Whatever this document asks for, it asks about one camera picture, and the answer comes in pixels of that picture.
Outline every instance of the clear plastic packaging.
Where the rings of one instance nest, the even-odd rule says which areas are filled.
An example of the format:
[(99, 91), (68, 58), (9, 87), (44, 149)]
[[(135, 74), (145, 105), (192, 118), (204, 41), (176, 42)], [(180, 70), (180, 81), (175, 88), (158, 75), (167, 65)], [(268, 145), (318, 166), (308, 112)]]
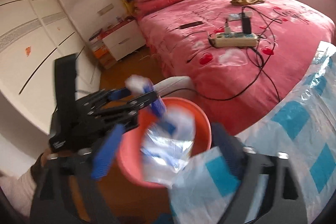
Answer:
[(194, 116), (177, 106), (168, 108), (143, 139), (144, 180), (171, 188), (176, 174), (188, 164), (194, 138)]

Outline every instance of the orange sticker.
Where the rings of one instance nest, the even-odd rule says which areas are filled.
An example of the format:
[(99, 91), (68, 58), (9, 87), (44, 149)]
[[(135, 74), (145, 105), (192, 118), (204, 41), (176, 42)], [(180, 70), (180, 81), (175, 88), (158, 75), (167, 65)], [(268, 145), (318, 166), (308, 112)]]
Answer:
[(29, 56), (29, 54), (32, 52), (32, 48), (29, 46), (26, 48), (26, 55), (27, 57)]

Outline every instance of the power strip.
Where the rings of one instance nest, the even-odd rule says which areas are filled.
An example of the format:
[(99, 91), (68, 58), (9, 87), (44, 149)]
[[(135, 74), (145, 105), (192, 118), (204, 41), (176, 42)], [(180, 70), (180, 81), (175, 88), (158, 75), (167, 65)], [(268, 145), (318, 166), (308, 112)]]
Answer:
[(214, 40), (216, 47), (255, 47), (258, 43), (258, 37), (254, 33), (242, 32), (217, 33)]

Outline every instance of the decorative gray band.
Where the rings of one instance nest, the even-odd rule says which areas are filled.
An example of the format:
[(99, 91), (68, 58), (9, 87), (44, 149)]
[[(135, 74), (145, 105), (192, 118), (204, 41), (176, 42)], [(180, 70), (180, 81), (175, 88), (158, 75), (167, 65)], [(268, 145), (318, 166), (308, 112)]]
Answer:
[(46, 17), (42, 18), (42, 21), (45, 25), (48, 25), (48, 24), (50, 24), (52, 22), (55, 22), (59, 19), (62, 19), (66, 16), (67, 15), (64, 12), (60, 12), (60, 13), (57, 13), (57, 14), (46, 16)]
[(6, 32), (0, 36), (0, 52), (5, 50), (9, 45), (17, 41), (19, 38), (36, 30), (39, 27), (42, 27), (42, 24), (38, 19), (34, 19), (10, 30), (9, 32)]

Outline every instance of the nightstand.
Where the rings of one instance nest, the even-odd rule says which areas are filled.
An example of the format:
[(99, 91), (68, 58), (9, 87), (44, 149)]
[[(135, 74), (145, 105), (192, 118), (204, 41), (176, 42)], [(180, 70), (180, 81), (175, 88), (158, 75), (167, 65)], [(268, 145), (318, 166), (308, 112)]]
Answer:
[(135, 20), (124, 21), (118, 25), (113, 27), (111, 33), (102, 39), (117, 61), (146, 44)]

